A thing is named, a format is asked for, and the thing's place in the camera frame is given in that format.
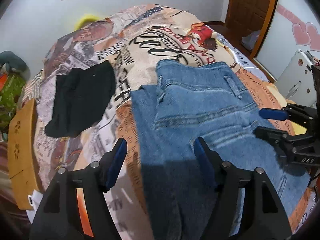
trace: black garment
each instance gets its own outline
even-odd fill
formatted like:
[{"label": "black garment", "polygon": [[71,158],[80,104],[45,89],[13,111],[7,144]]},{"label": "black garment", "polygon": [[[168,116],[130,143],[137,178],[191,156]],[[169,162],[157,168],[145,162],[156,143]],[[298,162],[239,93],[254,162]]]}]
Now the black garment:
[{"label": "black garment", "polygon": [[45,133],[54,138],[78,136],[100,121],[115,89],[116,79],[108,61],[58,75],[52,119]]}]

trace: wooden floor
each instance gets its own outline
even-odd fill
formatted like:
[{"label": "wooden floor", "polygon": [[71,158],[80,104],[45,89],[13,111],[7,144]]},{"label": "wooden floor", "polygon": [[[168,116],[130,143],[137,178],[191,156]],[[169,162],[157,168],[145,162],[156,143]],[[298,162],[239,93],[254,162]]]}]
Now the wooden floor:
[{"label": "wooden floor", "polygon": [[247,58],[250,56],[250,51],[248,51],[244,46],[241,44],[241,39],[239,35],[237,35],[232,30],[228,29],[223,25],[209,25],[212,29],[216,32],[222,34],[235,48],[241,51]]}]

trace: orange fabric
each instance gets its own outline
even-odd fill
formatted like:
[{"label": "orange fabric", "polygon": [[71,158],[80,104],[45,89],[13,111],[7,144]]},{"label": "orange fabric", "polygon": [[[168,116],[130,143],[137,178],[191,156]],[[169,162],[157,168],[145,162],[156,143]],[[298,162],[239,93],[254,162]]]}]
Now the orange fabric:
[{"label": "orange fabric", "polygon": [[304,212],[306,211],[308,200],[311,195],[311,188],[307,188],[304,192],[303,196],[299,200],[298,204],[296,205],[295,210],[292,212],[291,216],[289,217],[289,223],[291,226],[291,231],[294,231],[297,226],[299,225]]},{"label": "orange fabric", "polygon": [[[276,100],[275,96],[264,86],[263,82],[258,79],[255,75],[251,74],[249,71],[244,68],[240,68],[236,75],[241,80],[241,82],[249,90],[253,100],[257,103],[259,109],[261,108],[273,108],[281,109],[279,102]],[[292,124],[289,120],[278,121],[271,120],[269,121],[279,130],[287,131],[290,135],[295,135]]]},{"label": "orange fabric", "polygon": [[133,189],[137,199],[139,200],[143,211],[145,214],[147,214],[147,206],[144,198],[141,176],[140,145],[138,141],[136,123],[131,111],[131,101],[124,103],[116,110],[116,113],[120,120],[117,135],[119,138],[124,138],[128,145],[128,151],[125,157],[127,173],[132,181]]}]

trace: white wall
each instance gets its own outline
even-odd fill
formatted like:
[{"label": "white wall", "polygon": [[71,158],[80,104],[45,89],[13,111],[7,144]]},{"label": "white wall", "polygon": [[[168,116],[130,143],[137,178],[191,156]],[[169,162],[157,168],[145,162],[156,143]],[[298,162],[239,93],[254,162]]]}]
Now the white wall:
[{"label": "white wall", "polygon": [[220,21],[224,0],[13,0],[0,19],[0,51],[11,50],[33,77],[55,41],[73,31],[84,14],[101,18],[122,9],[156,3],[188,10],[202,21]]},{"label": "white wall", "polygon": [[[320,24],[305,0],[278,0],[278,4],[291,11],[304,23],[313,23],[320,32]],[[302,51],[311,49],[309,45],[296,44],[292,32],[292,22],[276,11],[266,39],[257,55],[257,61],[275,79],[278,79],[298,48]],[[314,50],[310,52],[320,59],[320,52]]]}]

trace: blue jeans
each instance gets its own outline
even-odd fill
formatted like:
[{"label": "blue jeans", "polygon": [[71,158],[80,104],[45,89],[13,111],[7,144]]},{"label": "blue jeans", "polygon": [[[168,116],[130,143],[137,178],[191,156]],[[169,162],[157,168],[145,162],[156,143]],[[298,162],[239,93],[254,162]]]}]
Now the blue jeans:
[{"label": "blue jeans", "polygon": [[273,147],[253,135],[257,126],[273,126],[233,71],[224,62],[195,68],[173,60],[159,61],[156,71],[158,85],[131,92],[155,239],[198,240],[212,213],[217,193],[204,182],[193,153],[197,137],[238,168],[262,167],[291,215],[309,175],[303,167],[284,166]]}]

